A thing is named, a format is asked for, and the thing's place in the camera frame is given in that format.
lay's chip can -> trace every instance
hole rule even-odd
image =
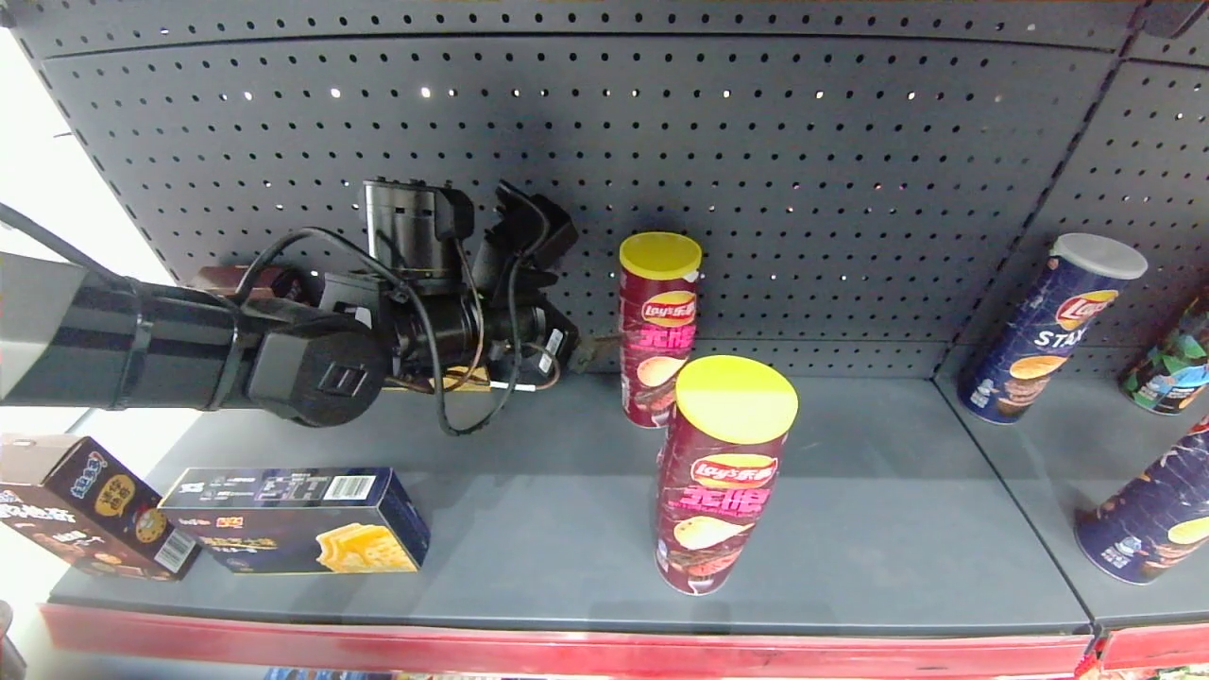
[[[1209,541],[1209,417],[1132,479],[1075,538],[1087,559],[1127,583],[1150,583]]]
[[[696,335],[701,247],[652,231],[626,238],[620,259],[621,403],[635,425],[664,427]]]
[[[961,402],[989,422],[1020,420],[1092,319],[1145,272],[1146,258],[1124,243],[1093,234],[1058,237],[994,348],[961,381]]]
[[[1163,339],[1121,378],[1139,407],[1175,415],[1209,386],[1209,287],[1185,307]]]
[[[689,595],[722,587],[764,512],[798,393],[744,357],[689,362],[659,451],[655,565]]]

product packaging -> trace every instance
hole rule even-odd
[[[1158,457],[1075,535],[1095,566],[1150,583],[1209,538],[1209,416]]]
[[[160,507],[239,574],[417,571],[428,552],[388,467],[195,467]]]
[[[0,446],[0,520],[71,566],[174,581],[199,552],[91,437],[5,434]]]
[[[1121,388],[1139,407],[1165,415],[1188,408],[1209,385],[1209,288],[1121,379]]]
[[[1059,236],[994,348],[961,381],[961,402],[989,422],[1020,420],[1095,315],[1145,272],[1146,258],[1124,243],[1093,234]]]
[[[760,518],[781,463],[798,393],[744,357],[705,357],[681,370],[659,451],[655,564],[690,595],[717,590]]]
[[[652,231],[626,238],[620,259],[621,404],[635,425],[664,427],[696,334],[701,247]]]
[[[204,266],[197,270],[189,287],[216,295],[233,295],[247,271],[248,267],[243,265]],[[314,304],[302,286],[302,276],[293,269],[279,266],[267,266],[260,272],[249,298],[283,298],[303,305]]]

wire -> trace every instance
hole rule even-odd
[[[248,271],[243,272],[243,278],[239,280],[239,286],[236,288],[235,294],[231,295],[231,301],[241,306],[247,302],[248,298],[251,295],[253,288],[256,287],[256,280],[260,277],[260,273],[265,270],[265,267],[267,267],[277,258],[277,255],[280,255],[282,250],[293,243],[311,237],[323,238],[324,241],[337,246],[342,250],[359,259],[361,264],[372,270],[374,273],[389,281],[395,288],[406,290],[412,299],[420,298],[416,295],[415,289],[412,289],[405,280],[400,278],[399,275],[391,271],[391,269],[382,263],[375,260],[369,253],[361,250],[347,238],[337,236],[325,229],[319,229],[318,226],[302,226],[287,234],[285,236],[282,236],[274,241],[272,246],[256,255],[256,259],[248,265]]]
[[[532,347],[532,348],[537,350],[538,352],[540,352],[540,353],[545,355],[546,357],[549,357],[550,362],[551,362],[550,365],[551,365],[551,368],[554,370],[554,374],[550,376],[549,380],[546,380],[542,385],[517,385],[516,386],[516,391],[517,392],[540,392],[542,390],[549,390],[550,387],[554,387],[555,384],[559,382],[559,379],[562,376],[562,365],[559,363],[559,357],[554,356],[554,352],[551,352],[550,350],[546,350],[545,347],[543,347],[542,345],[538,345],[537,342],[526,342],[525,346],[526,347]],[[458,370],[451,370],[446,375],[461,375],[461,376],[465,378],[468,374],[461,373]],[[472,385],[478,385],[479,387],[491,387],[493,390],[504,390],[504,388],[508,387],[507,382],[501,382],[498,380],[484,380],[484,379],[478,378],[478,376],[470,376],[467,380]],[[405,385],[400,385],[399,388],[406,390],[407,387]]]
[[[559,382],[559,379],[562,378],[562,367],[559,364],[559,357],[554,356],[554,352],[545,348],[543,345],[538,345],[537,342],[526,342],[525,346],[533,347],[538,352],[542,352],[546,357],[550,357],[550,368],[554,370],[554,375],[550,376],[550,380],[546,380],[542,385],[534,386],[533,390],[540,392],[542,390],[549,390],[550,387],[554,387],[555,384]]]
[[[474,313],[478,316],[479,324],[479,345],[474,348],[474,358],[470,359],[470,367],[467,368],[465,373],[462,374],[462,378],[459,378],[457,382],[446,387],[450,392],[465,385],[467,381],[470,380],[470,376],[474,375],[475,369],[479,368],[479,361],[482,359],[482,350],[484,345],[486,345],[487,336],[487,319],[482,316],[482,301],[479,299],[479,289],[474,284],[474,272],[470,271],[470,261],[469,258],[465,257],[465,247],[459,240],[455,240],[455,243],[457,244],[458,259],[462,260],[462,273],[465,276],[467,290],[469,290],[470,299],[474,300]]]
[[[58,257],[74,265],[85,267],[115,288],[128,289],[131,287],[131,282],[126,277],[114,273],[110,269],[105,267],[97,260],[85,255],[75,246],[51,234],[51,231],[45,226],[37,224],[2,202],[0,202],[0,221],[12,225],[17,229],[17,231],[21,231],[25,236],[29,236],[42,246],[46,246]]]
[[[428,353],[429,353],[429,361],[432,362],[433,376],[434,376],[432,394],[436,398],[436,421],[441,431],[452,437],[473,434],[474,432],[478,432],[484,427],[486,427],[491,422],[491,420],[496,417],[496,414],[503,410],[504,404],[508,403],[508,398],[511,397],[513,392],[516,391],[516,384],[520,381],[521,364],[523,362],[523,355],[521,351],[523,342],[521,341],[520,315],[516,311],[516,275],[521,265],[525,263],[525,260],[531,258],[533,253],[537,252],[538,247],[540,247],[540,244],[545,241],[546,236],[549,236],[550,234],[550,219],[545,217],[545,213],[542,212],[536,203],[533,203],[532,198],[530,198],[528,196],[526,196],[525,194],[522,194],[515,186],[508,184],[507,181],[501,180],[499,188],[505,194],[520,201],[521,203],[525,203],[530,209],[537,213],[538,218],[542,220],[542,231],[540,234],[538,234],[537,238],[534,238],[528,246],[525,247],[523,250],[521,250],[521,253],[516,257],[516,261],[513,263],[511,271],[508,273],[508,318],[513,327],[513,342],[511,342],[513,370],[508,378],[508,384],[507,387],[504,388],[504,394],[499,398],[499,400],[496,402],[496,405],[492,407],[491,411],[488,411],[487,415],[482,416],[482,419],[480,419],[478,422],[475,422],[469,427],[453,427],[453,425],[450,423],[449,415],[446,414],[446,408],[445,408],[446,390],[444,379],[445,371],[441,369],[441,357],[440,357],[440,351],[436,347],[436,334],[433,330],[433,321],[428,316],[428,309],[424,306],[423,300],[416,293],[415,288],[412,288],[411,284],[407,283],[406,280],[401,278],[400,276],[391,271],[389,267],[375,260],[372,257],[370,257],[369,253],[361,250],[346,238],[337,236],[330,231],[319,229],[317,226],[303,226],[278,238],[277,241],[273,242],[272,246],[270,246],[266,250],[256,255],[256,259],[251,261],[251,264],[248,266],[248,271],[245,271],[243,273],[243,278],[239,280],[239,286],[238,288],[236,288],[235,294],[231,295],[231,301],[235,302],[236,305],[242,306],[251,295],[251,290],[255,287],[256,278],[260,277],[260,273],[265,270],[265,267],[268,266],[268,264],[272,263],[273,259],[277,258],[277,255],[282,254],[282,250],[284,250],[291,243],[295,243],[303,238],[308,237],[323,238],[324,241],[328,241],[337,246],[339,248],[355,255],[357,259],[359,259],[374,273],[377,273],[378,276],[386,278],[395,288],[401,289],[404,293],[406,293],[407,299],[410,299],[410,301],[413,302],[416,306],[416,313],[420,316],[420,325],[423,328],[424,335],[428,336]],[[407,266],[406,263],[400,263],[400,264],[404,267]],[[404,386],[409,386],[405,382],[400,384]]]
[[[505,194],[521,203],[525,203],[531,211],[537,213],[537,217],[542,220],[542,232],[538,234],[537,238],[534,238],[528,246],[525,247],[523,250],[520,252],[520,254],[516,255],[516,260],[513,263],[513,269],[508,272],[508,318],[513,327],[513,370],[508,376],[508,384],[504,387],[503,396],[499,397],[496,405],[492,407],[487,415],[482,416],[479,422],[475,422],[469,427],[458,428],[450,425],[449,417],[445,414],[445,380],[433,381],[433,387],[436,392],[436,417],[440,421],[441,430],[444,430],[447,434],[453,436],[473,434],[474,432],[486,427],[487,423],[491,422],[491,419],[496,417],[496,414],[504,409],[504,404],[508,403],[508,398],[516,391],[516,384],[521,378],[521,363],[525,358],[521,352],[521,347],[523,347],[525,344],[521,341],[520,315],[516,312],[516,273],[520,271],[525,260],[530,259],[533,253],[537,252],[542,243],[545,242],[546,236],[550,234],[550,218],[545,217],[545,213],[537,207],[532,198],[507,181],[501,180],[499,188]],[[436,344],[432,340],[432,335],[429,335],[429,341],[433,342],[433,352],[435,353]],[[439,371],[434,371],[434,375],[441,374]]]
[[[248,265],[248,271],[245,271],[243,273],[243,278],[239,280],[239,287],[236,288],[235,294],[231,295],[231,301],[235,302],[236,305],[242,306],[248,300],[248,296],[251,295],[251,289],[255,287],[256,278],[260,277],[260,272],[264,271],[265,267],[268,266],[268,264],[272,263],[274,258],[277,258],[277,255],[280,255],[287,247],[303,238],[322,238],[324,241],[328,241],[329,243],[332,243],[334,246],[355,257],[374,273],[377,273],[382,278],[386,278],[392,286],[405,293],[406,299],[410,300],[412,304],[415,304],[416,313],[420,316],[420,325],[423,328],[424,335],[428,336],[428,353],[433,365],[433,375],[444,375],[444,370],[441,370],[440,351],[436,347],[436,334],[433,330],[433,319],[428,316],[428,307],[424,306],[424,301],[420,298],[420,294],[416,293],[416,289],[412,288],[411,284],[407,283],[405,278],[391,271],[391,269],[388,269],[382,263],[375,260],[369,253],[361,250],[348,240],[337,236],[328,230],[319,229],[317,226],[303,226],[274,241],[272,246],[270,246],[267,249],[256,255],[256,259],[253,260],[250,265]],[[406,263],[400,261],[400,264],[404,267],[407,266]],[[400,385],[407,386],[409,388],[413,390],[416,388],[415,386],[399,381],[398,379],[393,380],[395,382],[399,382]],[[458,432],[456,428],[453,428],[453,426],[450,425],[449,419],[445,417],[444,380],[433,381],[432,394],[436,396],[438,415],[440,416],[439,420],[441,430],[444,430],[446,434],[451,436],[461,434],[462,432]]]

lay's logo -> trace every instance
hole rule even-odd
[[[696,319],[696,294],[689,290],[660,293],[642,304],[642,318],[667,328],[688,325]]]
[[[710,489],[759,489],[776,474],[776,459],[760,454],[713,454],[693,462],[693,480]]]
[[[1117,299],[1116,290],[1092,290],[1068,299],[1058,307],[1054,321],[1066,330],[1075,330],[1104,311]]]

gray shelf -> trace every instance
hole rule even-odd
[[[937,382],[1097,624],[1209,620],[1209,552],[1193,554],[1149,586],[1132,586],[1094,566],[1074,534],[1076,511],[1094,508],[1145,469],[1204,415],[1205,404],[1179,416],[1153,415],[1132,405],[1111,380],[1060,379],[1019,423],[1006,427],[970,415],[951,379]]]
[[[389,465],[433,529],[423,571],[236,576],[203,557],[180,583],[73,572],[52,601],[508,629],[968,636],[1087,628],[1005,488],[924,380],[796,380],[802,411],[783,472],[737,569],[708,598],[673,592],[652,554],[663,434],[624,420],[615,380],[574,376],[556,392],[517,396],[490,430],[459,439],[441,434],[432,402],[412,394],[383,394],[331,430],[261,413],[207,415],[151,473],[156,488],[187,466]]]

